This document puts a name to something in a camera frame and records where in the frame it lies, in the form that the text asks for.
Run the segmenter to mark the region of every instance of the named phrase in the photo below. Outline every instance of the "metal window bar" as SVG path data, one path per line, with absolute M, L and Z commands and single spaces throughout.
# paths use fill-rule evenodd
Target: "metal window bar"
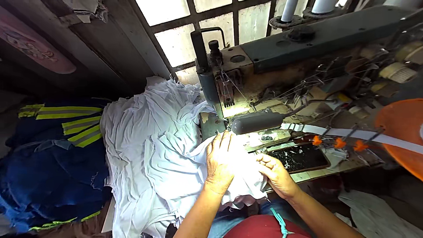
M 170 29 L 174 29 L 174 28 L 181 27 L 181 26 L 184 26 L 184 25 L 188 25 L 188 24 L 193 24 L 194 28 L 197 30 L 197 29 L 200 28 L 200 21 L 210 19 L 210 18 L 214 18 L 214 17 L 218 17 L 220 15 L 224 15 L 224 14 L 232 12 L 233 13 L 234 45 L 239 45 L 238 11 L 241 10 L 241 9 L 244 9 L 244 8 L 256 6 L 256 5 L 267 3 L 267 2 L 271 2 L 270 12 L 269 12 L 269 20 L 270 20 L 271 18 L 273 18 L 274 14 L 275 14 L 276 1 L 277 0 L 244 0 L 244 1 L 232 0 L 232 3 L 229 4 L 229 5 L 225 5 L 225 6 L 221 6 L 221 7 L 218 7 L 218 8 L 214 8 L 214 9 L 210 9 L 210 10 L 207 10 L 207 11 L 204 11 L 204 12 L 197 13 L 197 11 L 195 10 L 194 0 L 187 0 L 188 9 L 190 11 L 189 16 L 182 17 L 182 18 L 172 20 L 172 21 L 169 21 L 169 22 L 160 23 L 160 24 L 153 25 L 153 26 L 148 25 L 144 15 L 142 14 L 141 10 L 139 10 L 138 7 L 136 7 L 137 8 L 136 12 L 139 15 L 139 18 L 140 18 L 143 26 L 145 27 L 146 31 L 148 32 L 150 38 L 152 39 L 153 44 L 156 46 L 159 54 L 162 56 L 163 60 L 165 61 L 166 66 L 168 66 L 168 68 L 172 72 L 172 76 L 177 78 L 175 72 L 193 67 L 193 66 L 195 66 L 195 62 L 192 61 L 192 62 L 182 64 L 182 65 L 179 65 L 179 66 L 176 66 L 176 67 L 171 67 L 166 55 L 163 52 L 162 47 L 160 46 L 160 44 L 156 40 L 156 37 L 154 36 L 154 34 L 165 31 L 165 30 L 170 30 Z M 272 27 L 270 25 L 268 25 L 267 30 L 266 30 L 266 36 L 270 36 L 271 31 L 272 31 Z

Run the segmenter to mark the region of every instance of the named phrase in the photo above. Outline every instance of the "yellow reflective tape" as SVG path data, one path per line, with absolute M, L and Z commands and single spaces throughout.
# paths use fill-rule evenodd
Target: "yellow reflective tape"
M 85 110 L 85 111 L 102 111 L 101 108 L 95 108 L 95 107 L 43 107 L 40 109 L 40 111 L 64 111 L 64 110 Z
M 82 218 L 81 221 L 86 221 L 86 220 L 90 219 L 91 217 L 95 217 L 95 216 L 97 216 L 99 214 L 100 214 L 100 211 L 98 211 L 96 213 L 93 213 L 93 214 L 91 214 L 91 215 L 89 215 L 87 217 Z
M 44 107 L 44 104 L 26 105 L 26 106 L 20 108 L 19 113 L 18 113 L 18 118 L 35 116 L 35 114 L 42 107 Z
M 35 116 L 35 112 L 34 111 L 23 111 L 18 113 L 18 118 L 21 117 L 31 117 L 31 116 Z
M 83 131 L 84 129 L 87 129 L 90 126 L 83 126 L 83 127 L 77 127 L 77 128 L 72 128 L 69 130 L 63 130 L 63 135 L 70 135 L 70 134 L 74 134 L 74 133 L 78 133 L 80 131 Z
M 32 104 L 32 105 L 26 105 L 25 107 L 21 107 L 21 109 L 28 109 L 28 108 L 42 108 L 44 107 L 44 104 Z
M 96 107 L 43 107 L 38 111 L 36 119 L 57 119 L 88 116 L 102 110 L 102 108 Z
M 100 139 L 102 134 L 100 133 L 100 125 L 96 125 L 88 130 L 79 133 L 68 139 L 74 146 L 85 147 L 94 141 Z
M 73 122 L 62 123 L 63 134 L 64 135 L 70 135 L 70 134 L 73 134 L 73 133 L 78 133 L 78 132 L 94 125 L 95 123 L 100 122 L 100 119 L 101 119 L 101 116 L 95 116 L 95 117 L 76 120 L 76 121 L 73 121 Z
M 86 220 L 90 219 L 91 217 L 95 217 L 99 214 L 100 214 L 100 211 L 95 212 L 95 213 L 93 213 L 93 214 L 91 214 L 87 217 L 82 218 L 81 222 L 86 221 Z M 76 219 L 76 217 L 72 218 L 70 220 L 67 220 L 67 221 L 52 221 L 52 223 L 44 224 L 41 227 L 31 227 L 29 230 L 37 230 L 37 231 L 38 230 L 49 230 L 49 229 L 52 229 L 56 226 L 63 225 L 63 224 L 66 224 L 66 223 L 70 223 L 70 222 L 74 221 L 75 219 Z
M 82 137 L 93 133 L 96 130 L 100 131 L 100 125 L 96 125 L 95 127 L 92 127 L 92 128 L 90 128 L 86 131 L 83 131 L 83 132 L 79 133 L 78 135 L 69 138 L 68 141 L 70 141 L 70 142 L 77 141 L 77 140 L 81 139 Z
M 93 143 L 94 141 L 100 139 L 101 137 L 102 137 L 102 134 L 99 131 L 99 133 L 97 135 L 92 136 L 89 139 L 84 140 L 83 142 L 77 144 L 76 146 L 84 148 L 85 146 Z
M 77 116 L 89 116 L 92 113 L 64 113 L 64 114 L 46 114 L 46 115 L 37 115 L 37 120 L 40 119 L 57 119 L 57 118 L 71 118 Z
M 81 124 L 84 122 L 92 122 L 92 121 L 97 121 L 100 120 L 102 116 L 94 116 L 94 117 L 90 117 L 90 118 L 84 118 L 84 119 L 80 119 L 80 120 L 76 120 L 76 121 L 72 121 L 72 122 L 66 122 L 66 123 L 62 123 L 62 127 L 69 127 L 69 126 L 73 126 L 76 124 Z

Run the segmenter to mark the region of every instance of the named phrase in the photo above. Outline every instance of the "blue fabric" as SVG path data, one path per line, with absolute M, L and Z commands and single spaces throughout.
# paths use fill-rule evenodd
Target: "blue fabric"
M 107 101 L 100 101 L 46 102 L 45 106 L 103 108 Z M 19 232 L 52 221 L 80 220 L 99 211 L 110 198 L 110 190 L 103 187 L 108 176 L 103 140 L 75 147 L 67 138 L 76 134 L 63 135 L 61 125 L 99 115 L 20 119 L 6 143 L 12 150 L 0 160 L 0 208 Z
M 283 219 L 291 221 L 309 233 L 311 237 L 316 237 L 308 225 L 301 219 L 298 213 L 286 200 L 277 198 L 271 200 L 271 202 L 261 203 L 258 205 L 258 214 L 273 216 L 271 209 L 274 209 L 274 211 L 280 214 Z M 217 212 L 211 225 L 208 238 L 222 238 L 226 233 L 247 217 L 248 213 L 246 207 L 241 210 L 226 208 L 223 211 Z

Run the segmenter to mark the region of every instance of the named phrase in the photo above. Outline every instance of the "orange bucket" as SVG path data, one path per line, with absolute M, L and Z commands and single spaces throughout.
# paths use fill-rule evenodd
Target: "orange bucket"
M 383 127 L 384 134 L 423 146 L 420 127 L 423 124 L 423 99 L 409 99 L 394 102 L 382 108 L 377 114 L 375 126 Z M 423 155 L 383 144 L 394 159 L 410 173 L 423 181 Z

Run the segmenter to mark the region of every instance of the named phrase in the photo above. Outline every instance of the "red shirt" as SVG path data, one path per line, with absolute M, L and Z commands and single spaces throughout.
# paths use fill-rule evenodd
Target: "red shirt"
M 284 220 L 286 229 L 295 234 L 290 234 L 287 238 L 311 238 L 311 236 L 299 228 L 296 224 Z M 244 237 L 266 237 L 281 238 L 279 222 L 271 215 L 255 215 L 243 220 L 241 223 L 232 228 L 224 238 L 244 238 Z

